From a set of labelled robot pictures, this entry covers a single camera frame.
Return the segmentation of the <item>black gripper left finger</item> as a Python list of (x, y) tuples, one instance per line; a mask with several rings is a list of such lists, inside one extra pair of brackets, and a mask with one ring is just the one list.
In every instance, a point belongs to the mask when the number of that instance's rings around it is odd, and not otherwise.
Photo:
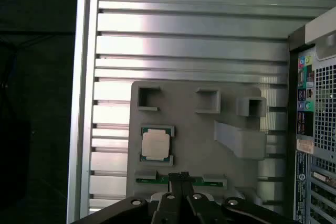
[(178, 223), (181, 202), (181, 173), (170, 173), (169, 191), (161, 193), (159, 200), (128, 197), (76, 223)]

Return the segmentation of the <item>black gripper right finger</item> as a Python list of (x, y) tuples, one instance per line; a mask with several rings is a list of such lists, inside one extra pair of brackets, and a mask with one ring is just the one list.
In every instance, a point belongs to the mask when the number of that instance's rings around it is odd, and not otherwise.
[(188, 172), (181, 172), (180, 179), (184, 223), (294, 223), (290, 218), (238, 197), (228, 197), (218, 204), (204, 193), (195, 192), (195, 179)]

